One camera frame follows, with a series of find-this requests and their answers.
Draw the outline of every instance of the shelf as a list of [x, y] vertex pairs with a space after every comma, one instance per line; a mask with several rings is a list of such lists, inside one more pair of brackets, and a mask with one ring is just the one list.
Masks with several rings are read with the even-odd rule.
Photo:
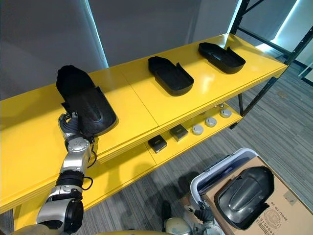
[[[202, 115], [198, 115], [184, 123], [182, 123], [183, 127], [188, 131], [187, 136], [185, 136], [180, 141], [176, 141], [169, 131], [166, 131], [161, 134], [161, 136], [167, 142], [167, 147], [161, 150], [158, 153], [155, 153], [154, 150], [148, 145], [146, 142], [146, 147], [148, 148], [151, 156], [155, 160], [156, 164], [162, 164], [163, 162], [171, 159], [172, 156], [176, 156], [179, 153], [187, 150], [188, 148], [196, 145], [197, 143], [207, 139], [208, 137], [214, 135], [215, 133], [229, 127], [231, 124], [238, 122], [242, 117], [237, 114], [231, 107], [225, 105], [225, 107], [229, 108], [232, 111], [232, 115], [229, 118], [223, 118], [220, 116], [220, 108], [216, 107], [206, 111]], [[218, 122], [214, 127], [208, 127], [205, 125], [205, 119], [208, 117], [214, 117]], [[199, 124], [203, 127], [204, 131], [201, 135], [196, 136], [192, 133], [192, 126]]]
[[179, 62], [195, 80], [192, 89], [179, 97], [169, 95], [149, 72], [148, 58], [151, 56], [120, 67], [158, 125], [164, 125], [202, 105], [216, 103], [220, 99], [226, 101], [229, 96], [238, 94], [238, 91], [255, 86], [266, 78], [280, 75], [287, 67], [233, 35], [224, 34], [201, 42], [218, 44], [223, 48], [231, 47], [246, 63], [239, 72], [226, 74], [200, 55], [200, 42], [158, 53], [157, 56], [167, 58], [173, 64]]
[[[179, 61], [195, 80], [187, 94], [177, 97], [169, 96], [155, 82], [148, 70], [148, 57], [90, 73], [119, 119], [112, 130], [96, 140], [99, 163], [118, 161], [122, 153], [279, 76], [287, 67], [231, 34], [204, 41], [231, 45], [246, 64], [236, 74], [224, 74], [198, 54], [198, 43], [156, 54], [173, 63]], [[0, 102], [0, 213], [54, 186], [66, 155], [57, 123], [64, 112], [62, 102], [54, 84]], [[16, 172], [23, 177], [16, 177]]]
[[[224, 128], [227, 128], [242, 118], [232, 108], [228, 108], [232, 111], [232, 115], [229, 118], [223, 118], [219, 115], [220, 108], [213, 108], [203, 115], [199, 115], [184, 122], [182, 125], [189, 133], [180, 142], [176, 142], [168, 131], [163, 133], [162, 136], [167, 141], [167, 147], [157, 154], [153, 152], [147, 143], [143, 143], [123, 153], [118, 158], [107, 161], [105, 164], [96, 163], [96, 165], [89, 168], [86, 173], [87, 176], [93, 178], [93, 185], [89, 190], [83, 192], [84, 209], [87, 210], [117, 193], [140, 177], [173, 159], [183, 151], [209, 138]], [[214, 117], [218, 121], [218, 124], [212, 128], [205, 126], [204, 120], [207, 117]], [[200, 136], [195, 136], [191, 133], [190, 128], [195, 124], [201, 124], [204, 127], [204, 132]], [[84, 187], [86, 188], [88, 186], [89, 181], [86, 181]], [[50, 190], [46, 190], [41, 195], [38, 195], [14, 209], [15, 229], [35, 223], [39, 209], [49, 192]]]

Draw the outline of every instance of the lower shelf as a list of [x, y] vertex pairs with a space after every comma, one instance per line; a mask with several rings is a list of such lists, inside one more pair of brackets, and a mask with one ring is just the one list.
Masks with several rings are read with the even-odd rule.
[[[167, 142], [167, 147], [157, 154], [146, 142], [104, 164], [96, 163], [86, 173], [87, 176], [93, 178], [93, 185], [89, 190], [83, 192], [84, 209], [89, 209], [185, 150], [238, 122], [242, 117], [232, 108], [228, 108], [232, 111], [229, 118], [221, 117], [219, 114], [220, 108], [216, 107], [182, 123], [189, 133], [179, 142], [170, 135], [169, 131], [161, 134]], [[207, 127], [204, 123], [207, 117], [214, 117], [217, 120], [217, 125]], [[204, 132], [199, 136], [191, 132], [191, 127], [195, 124], [200, 124], [204, 128]], [[89, 184], [90, 181], [86, 180], [84, 188], [87, 188]], [[49, 190], [14, 209], [14, 226], [16, 230], [36, 222], [38, 211], [48, 194]]]

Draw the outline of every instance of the black plastic tray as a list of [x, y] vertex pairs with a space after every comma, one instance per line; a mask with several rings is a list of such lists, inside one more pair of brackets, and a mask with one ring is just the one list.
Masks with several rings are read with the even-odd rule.
[[179, 63], [175, 66], [170, 60], [158, 56], [149, 58], [148, 62], [149, 71], [170, 95], [182, 95], [192, 88], [194, 79]]
[[241, 70], [246, 61], [233, 52], [230, 47], [226, 50], [212, 43], [200, 43], [200, 54], [221, 71], [233, 74]]
[[58, 71], [56, 86], [66, 111], [78, 113], [79, 127], [86, 137], [103, 134], [117, 124], [113, 108], [86, 72], [73, 65], [63, 66]]
[[274, 192], [274, 175], [265, 166], [242, 171], [214, 196], [216, 208], [233, 227], [248, 229], [269, 207], [266, 200]]

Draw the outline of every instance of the black metal post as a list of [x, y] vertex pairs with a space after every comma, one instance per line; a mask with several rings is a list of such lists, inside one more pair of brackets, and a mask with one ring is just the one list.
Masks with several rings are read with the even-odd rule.
[[285, 61], [285, 65], [290, 65], [297, 58], [297, 56], [303, 51], [303, 49], [307, 46], [307, 44], [311, 41], [312, 38], [313, 38], [313, 26], [303, 37], [303, 39], [299, 42], [296, 48], [291, 52], [291, 54]]
[[243, 15], [245, 14], [245, 13], [247, 13], [248, 11], [251, 11], [254, 7], [256, 7], [257, 5], [259, 5], [261, 2], [263, 2], [264, 0], [259, 0], [259, 1], [257, 1], [256, 3], [254, 3], [251, 7], [249, 7], [244, 13], [243, 13]]
[[[275, 43], [272, 43], [271, 41], [251, 32], [248, 29], [242, 28], [240, 27], [240, 22], [243, 18], [243, 15], [245, 13], [247, 13], [248, 11], [250, 11], [251, 9], [253, 9], [254, 7], [256, 7], [258, 4], [260, 4], [261, 2], [263, 2], [264, 0], [259, 0], [257, 1], [255, 4], [253, 4], [251, 7], [249, 7], [247, 9], [247, 6], [249, 4], [249, 0], [243, 0], [238, 13], [236, 15], [236, 18], [234, 20], [234, 24], [231, 27], [230, 33], [232, 34], [236, 34], [237, 30], [240, 30], [242, 32], [244, 32], [245, 34], [259, 40], [262, 43], [265, 43], [269, 46], [271, 46], [272, 48], [280, 51], [281, 53], [285, 54], [287, 56], [287, 59], [285, 61], [286, 65], [290, 65], [295, 59], [296, 57], [301, 53], [301, 51], [306, 47], [306, 45], [310, 42], [310, 40], [313, 38], [313, 26], [311, 27], [311, 29], [308, 31], [308, 33], [303, 37], [303, 39], [299, 42], [299, 44], [297, 45], [297, 47], [292, 51], [288, 51], [278, 45], [276, 45]], [[260, 92], [255, 96], [255, 98], [250, 102], [250, 104], [246, 107], [246, 109], [244, 109], [243, 107], [243, 98], [242, 98], [242, 94], [238, 94], [238, 101], [239, 101], [239, 110], [240, 110], [240, 115], [242, 117], [244, 117], [245, 115], [247, 115], [247, 113], [253, 108], [253, 106], [265, 95], [265, 93], [274, 85], [274, 83], [278, 80], [278, 78], [272, 77], [267, 84], [260, 90]], [[235, 123], [233, 125], [230, 126], [230, 129], [233, 129], [238, 123]]]
[[261, 36], [255, 34], [255, 33], [252, 33], [252, 32], [251, 32], [250, 30], [248, 30], [248, 29], [245, 29], [245, 28], [242, 28], [242, 27], [238, 27], [238, 30], [240, 30], [240, 31], [244, 32], [245, 34], [247, 34], [247, 35], [249, 35], [249, 36], [251, 36], [251, 37], [253, 37], [253, 38], [259, 40], [259, 41], [262, 42], [262, 43], [265, 43], [265, 44], [271, 46], [272, 48], [274, 48], [274, 49], [280, 51], [281, 53], [283, 53], [283, 54], [285, 54], [285, 55], [287, 55], [287, 56], [290, 56], [290, 55], [291, 55], [291, 52], [290, 52], [290, 51], [288, 51], [288, 50], [286, 50], [286, 49], [284, 49], [284, 48], [282, 48], [282, 47], [276, 45], [275, 43], [272, 43], [271, 41], [269, 41], [269, 40], [267, 40], [267, 39], [265, 39], [265, 38], [263, 38], [263, 37], [261, 37]]
[[244, 106], [243, 106], [243, 94], [240, 93], [238, 95], [238, 101], [239, 101], [239, 111], [240, 111], [240, 115], [242, 116], [244, 113]]
[[246, 8], [248, 7], [249, 2], [250, 2], [250, 0], [243, 0], [241, 2], [238, 13], [237, 13], [236, 18], [234, 20], [234, 23], [231, 27], [230, 33], [232, 33], [234, 35], [236, 34], [237, 28], [240, 25], [240, 22], [243, 18], [244, 12], [246, 11]]

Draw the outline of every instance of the barcode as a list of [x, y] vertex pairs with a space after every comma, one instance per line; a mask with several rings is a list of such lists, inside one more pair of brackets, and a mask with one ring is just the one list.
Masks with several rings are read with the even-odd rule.
[[262, 223], [259, 223], [259, 227], [261, 228], [261, 230], [263, 231], [263, 233], [265, 235], [272, 234], [272, 233], [269, 232], [269, 230], [266, 229], [266, 227], [264, 227], [264, 225]]

